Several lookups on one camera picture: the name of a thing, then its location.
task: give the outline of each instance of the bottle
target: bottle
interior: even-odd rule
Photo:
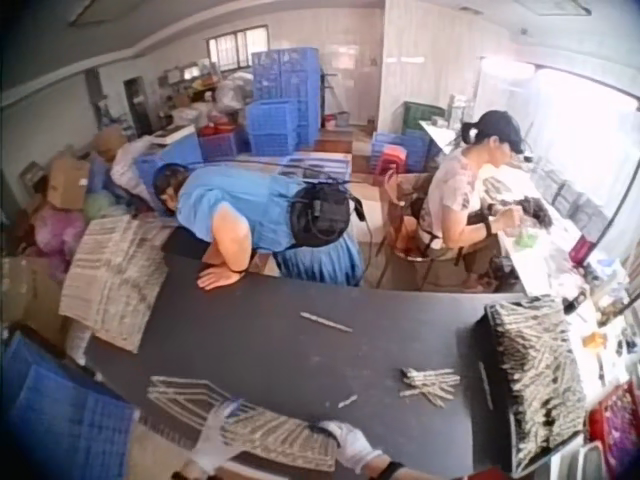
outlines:
[[[591,242],[584,235],[580,235],[577,243],[569,252],[569,259],[573,262],[574,265],[578,267],[583,266],[584,262],[586,262],[587,258],[589,258],[589,255],[591,255],[594,246],[594,242]]]

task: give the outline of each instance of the pink bag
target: pink bag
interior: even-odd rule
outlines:
[[[47,205],[33,222],[36,244],[49,259],[51,274],[63,280],[86,228],[82,212]]]

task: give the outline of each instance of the hand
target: hand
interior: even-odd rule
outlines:
[[[203,290],[212,290],[236,283],[242,278],[242,273],[236,273],[227,267],[211,267],[200,272],[198,286]]]
[[[322,428],[329,430],[340,443],[338,461],[347,468],[360,473],[362,467],[373,458],[382,455],[380,450],[374,450],[364,434],[347,423],[330,421],[320,423]]]
[[[211,475],[216,468],[230,458],[238,455],[242,449],[227,445],[222,439],[222,428],[229,415],[238,408],[237,402],[227,402],[209,413],[200,438],[191,452],[191,459]]]
[[[516,228],[522,222],[522,207],[512,206],[501,210],[496,216],[496,221],[500,226],[500,230]]]

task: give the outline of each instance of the black bag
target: black bag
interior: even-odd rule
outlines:
[[[324,247],[337,241],[349,228],[351,211],[349,199],[361,202],[338,183],[311,183],[293,197],[289,210],[291,233],[298,247]]]

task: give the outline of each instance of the black table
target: black table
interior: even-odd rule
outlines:
[[[146,398],[152,375],[206,379],[278,413],[349,422],[393,458],[445,478],[492,464],[496,432],[471,326],[486,304],[519,295],[393,292],[253,274],[204,292],[196,286],[199,262],[174,258],[169,265],[139,353],[95,337],[87,349],[105,382],[167,429],[197,438]],[[354,333],[301,318],[301,311]],[[453,368],[462,383],[440,409],[423,397],[398,396],[402,367]],[[337,408],[353,394],[355,403]],[[257,462],[251,455],[245,461]],[[292,476],[311,478],[299,470]],[[339,468],[335,478],[355,475]]]

